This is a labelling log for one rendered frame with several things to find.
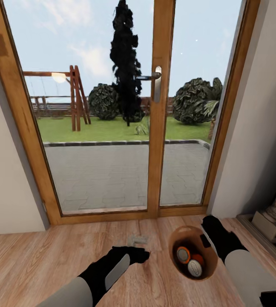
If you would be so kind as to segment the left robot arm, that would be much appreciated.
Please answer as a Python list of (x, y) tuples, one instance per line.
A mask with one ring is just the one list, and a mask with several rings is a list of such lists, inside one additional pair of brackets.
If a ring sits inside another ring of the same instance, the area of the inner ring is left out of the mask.
[(143, 264), (149, 259), (150, 252), (136, 248), (136, 243), (148, 244), (148, 238), (129, 236), (127, 247), (113, 246), (108, 254), (90, 264), (77, 278), (35, 307), (95, 307), (129, 265)]

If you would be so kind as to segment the trash can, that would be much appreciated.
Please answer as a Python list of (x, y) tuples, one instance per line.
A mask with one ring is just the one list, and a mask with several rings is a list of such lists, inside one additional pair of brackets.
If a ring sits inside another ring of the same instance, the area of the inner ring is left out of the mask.
[[(181, 229), (188, 228), (190, 231), (179, 232)], [(219, 257), (212, 247), (205, 248), (200, 235), (203, 235), (202, 229), (195, 226), (180, 226), (170, 235), (168, 241), (168, 252), (174, 267), (187, 279), (193, 281), (206, 281), (213, 277), (218, 267)], [(179, 247), (185, 247), (190, 253), (198, 253), (203, 256), (204, 269), (201, 277), (194, 280), (187, 276), (187, 272), (181, 268), (179, 260), (176, 257), (176, 251)]]

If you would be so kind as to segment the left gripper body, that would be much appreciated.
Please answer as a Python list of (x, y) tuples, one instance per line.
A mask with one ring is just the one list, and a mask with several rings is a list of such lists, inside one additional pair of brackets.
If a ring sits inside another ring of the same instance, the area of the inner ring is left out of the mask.
[(133, 252), (133, 261), (131, 263), (145, 263), (145, 248), (133, 248), (129, 247), (129, 249)]

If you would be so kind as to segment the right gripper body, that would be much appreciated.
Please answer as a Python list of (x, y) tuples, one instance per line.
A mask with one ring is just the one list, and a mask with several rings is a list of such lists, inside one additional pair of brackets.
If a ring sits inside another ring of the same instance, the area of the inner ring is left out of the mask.
[(210, 243), (208, 242), (207, 238), (205, 235), (200, 235), (200, 238), (202, 240), (202, 243), (204, 244), (204, 247), (207, 249), (207, 248), (210, 248), (211, 245)]

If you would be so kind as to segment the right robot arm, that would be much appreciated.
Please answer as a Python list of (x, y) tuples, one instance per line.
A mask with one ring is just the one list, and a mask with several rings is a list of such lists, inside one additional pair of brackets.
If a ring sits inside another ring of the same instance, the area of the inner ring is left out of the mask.
[(276, 307), (276, 276), (266, 269), (234, 232), (228, 232), (221, 220), (206, 216), (200, 235), (204, 247), (212, 247), (222, 259), (247, 307)]

